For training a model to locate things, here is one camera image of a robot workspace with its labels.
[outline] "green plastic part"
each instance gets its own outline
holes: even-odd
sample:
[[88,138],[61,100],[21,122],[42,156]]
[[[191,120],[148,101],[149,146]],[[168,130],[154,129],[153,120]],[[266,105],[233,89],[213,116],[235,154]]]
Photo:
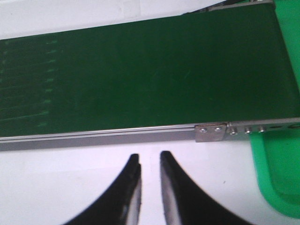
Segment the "green plastic part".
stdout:
[[300,117],[272,4],[0,41],[0,136]]
[[[300,84],[300,1],[278,0],[276,6]],[[300,130],[253,134],[251,144],[261,193],[277,211],[300,218]]]

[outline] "metal edge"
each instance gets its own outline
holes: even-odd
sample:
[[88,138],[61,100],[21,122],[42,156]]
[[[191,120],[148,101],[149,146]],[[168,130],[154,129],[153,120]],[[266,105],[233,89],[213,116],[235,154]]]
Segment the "metal edge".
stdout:
[[226,124],[226,135],[247,133],[245,130],[251,128],[252,131],[265,132],[266,130],[285,130],[289,128],[300,128],[300,117],[272,119],[272,120],[244,120],[244,121],[222,121],[212,123],[192,123],[181,125],[168,125],[157,127],[137,127],[125,129],[109,129],[109,130],[96,130],[96,131],[82,131],[70,132],[48,135],[25,135],[25,136],[10,136],[0,137],[0,143],[10,142],[29,142],[29,141],[44,141],[44,140],[58,140],[68,138],[82,138],[82,137],[100,137],[100,136],[117,136],[117,135],[135,135],[135,134],[149,134],[149,133],[162,133],[162,132],[182,132],[192,131],[199,127],[212,127],[216,125]]
[[208,11],[242,7],[242,6],[260,5],[260,4],[272,4],[275,8],[275,2],[273,0],[254,0],[254,1],[244,2],[244,3],[239,3],[239,4],[208,7]]

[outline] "green conveyor belt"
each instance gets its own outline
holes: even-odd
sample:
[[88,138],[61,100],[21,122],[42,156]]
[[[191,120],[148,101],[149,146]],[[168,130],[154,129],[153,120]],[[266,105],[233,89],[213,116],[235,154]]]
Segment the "green conveyor belt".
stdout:
[[300,116],[272,4],[0,41],[0,136]]

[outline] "bolt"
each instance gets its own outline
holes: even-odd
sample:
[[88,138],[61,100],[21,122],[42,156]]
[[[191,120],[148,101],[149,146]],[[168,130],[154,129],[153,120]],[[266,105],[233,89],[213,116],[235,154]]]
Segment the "bolt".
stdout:
[[251,134],[252,133],[252,129],[251,127],[245,127],[245,134]]
[[266,127],[260,126],[258,132],[265,133],[267,131]]
[[236,128],[236,127],[232,127],[232,128],[230,129],[230,135],[237,135],[237,134],[238,134],[237,128]]
[[216,132],[220,132],[221,130],[222,130],[221,127],[217,127],[217,128],[215,129]]
[[199,131],[200,131],[201,133],[206,133],[206,132],[207,132],[207,129],[206,129],[206,128],[201,128]]

